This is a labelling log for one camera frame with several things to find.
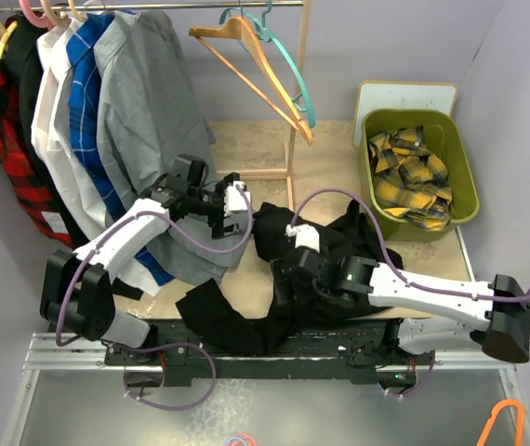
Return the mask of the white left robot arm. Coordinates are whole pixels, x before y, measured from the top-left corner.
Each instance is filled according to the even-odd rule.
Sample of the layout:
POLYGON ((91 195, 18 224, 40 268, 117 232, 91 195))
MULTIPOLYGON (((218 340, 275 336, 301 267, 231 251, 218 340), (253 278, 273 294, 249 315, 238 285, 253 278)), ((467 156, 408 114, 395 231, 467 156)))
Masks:
POLYGON ((132 207, 91 242, 69 254, 55 252, 46 263, 40 314, 56 326, 55 342, 66 347, 79 338, 125 349, 138 364, 155 360, 157 331, 147 321, 116 308, 113 282, 126 263, 157 236, 188 215, 203 216, 214 239, 239 232, 227 225, 234 214, 253 216, 252 200, 236 172, 205 186, 207 164, 188 154, 145 189, 132 207))

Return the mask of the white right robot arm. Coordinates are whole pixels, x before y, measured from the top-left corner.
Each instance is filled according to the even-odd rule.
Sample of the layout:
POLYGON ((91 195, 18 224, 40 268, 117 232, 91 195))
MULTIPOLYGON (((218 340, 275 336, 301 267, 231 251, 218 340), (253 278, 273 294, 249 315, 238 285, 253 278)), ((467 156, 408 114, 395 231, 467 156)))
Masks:
POLYGON ((441 349, 479 349, 516 364, 530 359, 530 303, 521 301, 522 288, 510 276, 448 280, 362 256, 332 260, 306 247, 271 267, 276 307, 306 323, 337 325, 389 308, 430 314, 429 321, 390 321, 380 349, 391 363, 441 349))

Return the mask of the grey hanging shirt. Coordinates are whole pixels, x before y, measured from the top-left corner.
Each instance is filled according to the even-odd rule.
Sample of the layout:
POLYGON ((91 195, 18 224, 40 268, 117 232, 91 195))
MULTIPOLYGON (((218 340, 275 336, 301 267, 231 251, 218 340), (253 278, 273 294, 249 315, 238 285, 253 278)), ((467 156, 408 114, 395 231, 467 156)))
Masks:
MULTIPOLYGON (((93 47, 101 87, 97 147, 99 157, 126 211, 175 158, 189 154, 206 161, 207 186, 217 168, 213 135, 194 95, 179 39, 163 10, 114 13, 93 47)), ((211 239, 205 217, 186 216, 179 225, 197 242, 216 249, 236 245, 243 234, 211 239)), ((170 229, 147 245, 162 268, 176 279, 199 285, 220 283, 227 268, 238 266, 245 245, 225 255, 194 246, 170 229)))

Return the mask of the yellow plaid shirt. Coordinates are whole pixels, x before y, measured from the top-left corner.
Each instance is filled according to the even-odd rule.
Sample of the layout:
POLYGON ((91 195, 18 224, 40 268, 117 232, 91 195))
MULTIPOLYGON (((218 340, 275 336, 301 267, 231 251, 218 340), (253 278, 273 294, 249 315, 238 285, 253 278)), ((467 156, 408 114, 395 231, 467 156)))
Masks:
POLYGON ((367 141, 373 192, 388 215, 439 231, 451 222, 448 170, 423 139, 423 126, 380 132, 367 141))

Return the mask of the white hanging shirt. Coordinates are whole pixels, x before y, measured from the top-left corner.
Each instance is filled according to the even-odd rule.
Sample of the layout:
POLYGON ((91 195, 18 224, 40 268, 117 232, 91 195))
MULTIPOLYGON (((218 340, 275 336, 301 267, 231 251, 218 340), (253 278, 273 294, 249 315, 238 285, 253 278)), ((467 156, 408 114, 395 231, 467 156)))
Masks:
POLYGON ((112 218, 70 142, 68 99, 73 69, 66 46, 81 25, 80 21, 73 20, 67 27, 56 27, 37 39, 43 74, 31 125, 31 142, 76 224, 88 240, 93 240, 112 224, 112 218))

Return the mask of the blue checked hanging shirt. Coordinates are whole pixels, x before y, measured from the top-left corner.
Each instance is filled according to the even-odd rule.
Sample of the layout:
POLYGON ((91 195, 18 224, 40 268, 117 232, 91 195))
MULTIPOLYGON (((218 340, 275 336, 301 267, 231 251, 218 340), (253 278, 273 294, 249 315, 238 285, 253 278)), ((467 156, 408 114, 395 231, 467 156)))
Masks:
POLYGON ((92 201, 92 209, 105 230, 126 213, 99 157, 97 147, 98 108, 101 78, 93 47, 114 19, 112 14, 90 14, 69 38, 66 54, 73 71, 68 99, 69 135, 73 154, 92 182, 92 191, 82 197, 92 201))

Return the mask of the light wooden hanger hook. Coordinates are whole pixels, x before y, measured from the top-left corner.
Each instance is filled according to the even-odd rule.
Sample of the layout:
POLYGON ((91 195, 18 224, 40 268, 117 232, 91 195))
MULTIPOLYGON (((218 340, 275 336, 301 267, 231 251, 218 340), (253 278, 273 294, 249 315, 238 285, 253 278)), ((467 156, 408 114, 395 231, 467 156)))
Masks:
POLYGON ((86 5, 77 5, 75 0, 68 0, 67 4, 75 19, 81 22, 87 21, 86 5))

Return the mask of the beige wooden hanger hook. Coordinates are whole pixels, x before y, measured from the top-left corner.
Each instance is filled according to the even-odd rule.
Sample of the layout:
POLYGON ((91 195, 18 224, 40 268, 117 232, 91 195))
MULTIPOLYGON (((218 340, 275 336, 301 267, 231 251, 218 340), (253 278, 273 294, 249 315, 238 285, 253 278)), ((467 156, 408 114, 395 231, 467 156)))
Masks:
POLYGON ((56 13, 52 9, 52 5, 49 0, 40 1, 41 8, 46 15, 46 18, 56 27, 67 27, 71 23, 71 19, 67 15, 61 15, 56 13))

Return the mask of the red black plaid shirt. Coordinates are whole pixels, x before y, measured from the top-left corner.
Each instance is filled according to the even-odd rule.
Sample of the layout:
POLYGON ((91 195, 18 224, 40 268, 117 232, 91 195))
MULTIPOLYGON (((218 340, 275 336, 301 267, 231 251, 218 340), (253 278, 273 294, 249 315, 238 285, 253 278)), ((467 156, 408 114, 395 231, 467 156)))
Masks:
POLYGON ((72 248, 73 240, 49 188, 33 167, 20 122, 19 92, 0 61, 0 165, 20 207, 45 236, 72 248))

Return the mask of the yellow hanger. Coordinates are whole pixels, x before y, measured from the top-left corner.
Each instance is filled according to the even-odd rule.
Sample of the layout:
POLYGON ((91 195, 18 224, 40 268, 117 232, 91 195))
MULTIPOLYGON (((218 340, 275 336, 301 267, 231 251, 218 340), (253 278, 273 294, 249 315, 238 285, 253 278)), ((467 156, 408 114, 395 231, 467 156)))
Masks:
POLYGON ((12 34, 15 32, 15 30, 18 28, 19 24, 20 22, 18 20, 12 20, 9 23, 9 26, 6 27, 5 32, 2 34, 0 38, 0 59, 4 56, 7 50, 8 41, 12 34))

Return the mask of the olive green plastic bin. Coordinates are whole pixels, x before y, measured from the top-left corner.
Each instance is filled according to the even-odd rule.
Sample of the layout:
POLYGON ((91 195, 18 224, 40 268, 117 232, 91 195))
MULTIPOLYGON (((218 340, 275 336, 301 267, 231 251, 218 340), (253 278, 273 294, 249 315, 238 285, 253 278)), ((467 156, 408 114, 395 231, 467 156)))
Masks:
POLYGON ((470 222, 479 212, 478 194, 473 182, 468 157, 461 135, 452 118, 440 111, 377 109, 362 122, 362 140, 358 147, 359 174, 364 199, 373 211, 385 239, 397 242, 433 242, 448 232, 470 222), (373 192, 367 141, 374 135, 392 130, 423 126, 423 139, 448 170, 452 187, 451 222, 443 230, 428 231, 386 214, 377 204, 373 192))

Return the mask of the white board behind bin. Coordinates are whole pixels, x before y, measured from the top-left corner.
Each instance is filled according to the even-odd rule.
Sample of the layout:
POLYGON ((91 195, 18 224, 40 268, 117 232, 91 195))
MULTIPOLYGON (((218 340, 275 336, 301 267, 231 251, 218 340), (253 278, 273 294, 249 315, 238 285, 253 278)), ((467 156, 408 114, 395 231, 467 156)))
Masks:
POLYGON ((362 122, 377 109, 433 110, 450 115, 455 107, 458 85, 396 81, 363 81, 358 88, 354 112, 352 146, 362 140, 362 122))

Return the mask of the black hanging garment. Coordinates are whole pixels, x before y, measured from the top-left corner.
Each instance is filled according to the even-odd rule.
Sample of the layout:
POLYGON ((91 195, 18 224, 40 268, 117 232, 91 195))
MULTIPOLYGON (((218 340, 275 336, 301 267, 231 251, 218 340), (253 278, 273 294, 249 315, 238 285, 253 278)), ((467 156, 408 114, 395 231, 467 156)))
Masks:
POLYGON ((77 248, 87 243, 88 238, 67 210, 46 165, 36 154, 31 142, 31 125, 43 73, 35 44, 44 31, 32 25, 22 15, 12 16, 10 22, 16 26, 16 30, 8 39, 2 61, 6 65, 11 81, 18 89, 18 133, 23 139, 25 157, 33 169, 33 184, 42 189, 45 195, 45 203, 42 204, 41 209, 60 216, 57 221, 57 228, 60 231, 52 228, 50 236, 70 248, 77 248))

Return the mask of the wooden clothes rack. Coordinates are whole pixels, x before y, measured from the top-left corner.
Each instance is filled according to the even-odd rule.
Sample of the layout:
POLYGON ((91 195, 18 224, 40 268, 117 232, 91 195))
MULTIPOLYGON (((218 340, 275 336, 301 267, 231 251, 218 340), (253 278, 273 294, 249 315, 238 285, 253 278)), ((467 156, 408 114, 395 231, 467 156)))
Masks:
MULTIPOLYGON (((257 1, 246 4, 240 1, 235 3, 146 3, 140 5, 107 5, 100 3, 98 6, 87 7, 83 5, 78 6, 74 1, 60 1, 55 7, 50 1, 39 1, 36 6, 31 1, 20 1, 17 7, 0 7, 0 13, 9 13, 17 10, 23 13, 25 18, 30 20, 34 26, 38 28, 52 28, 54 26, 62 27, 64 25, 65 18, 61 15, 63 12, 70 12, 74 17, 80 19, 84 12, 91 11, 108 12, 115 10, 138 11, 208 8, 221 8, 223 10, 220 16, 219 26, 192 26, 189 29, 189 36, 196 39, 210 51, 290 125, 289 141, 285 144, 285 165, 279 168, 244 169, 240 172, 240 175, 248 181, 284 181, 287 191, 287 204, 289 208, 293 208, 295 204, 293 162, 296 137, 302 136, 305 142, 311 145, 313 143, 312 129, 315 126, 314 108, 308 87, 306 87, 302 77, 311 14, 311 3, 309 1, 257 1), (284 45, 266 26, 266 16, 274 6, 302 8, 297 60, 292 59, 292 56, 287 52, 284 45), (217 51, 211 45, 213 39, 227 39, 238 42, 255 62, 257 68, 269 83, 279 101, 274 102, 273 99, 269 98, 240 72, 237 67, 217 51), (273 45, 278 49, 289 69, 294 74, 295 92, 293 94, 288 93, 269 62, 265 54, 266 45, 273 45)), ((0 20, 0 42, 5 42, 8 36, 9 31, 4 25, 4 22, 0 20)))

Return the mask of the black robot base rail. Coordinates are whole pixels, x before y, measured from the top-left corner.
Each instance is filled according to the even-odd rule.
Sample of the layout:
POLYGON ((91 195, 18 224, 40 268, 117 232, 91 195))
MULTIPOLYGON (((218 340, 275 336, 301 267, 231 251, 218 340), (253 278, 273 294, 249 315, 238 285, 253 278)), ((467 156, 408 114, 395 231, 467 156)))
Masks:
POLYGON ((157 328, 157 346, 186 342, 202 347, 212 358, 193 348, 173 348, 161 360, 156 353, 139 355, 108 348, 105 363, 128 372, 166 373, 166 387, 186 387, 193 379, 346 380, 356 385, 381 383, 411 387, 417 373, 431 364, 433 355, 413 355, 397 346, 397 320, 352 320, 336 329, 303 328, 286 338, 273 352, 255 357, 232 355, 210 345, 182 320, 151 320, 157 328))

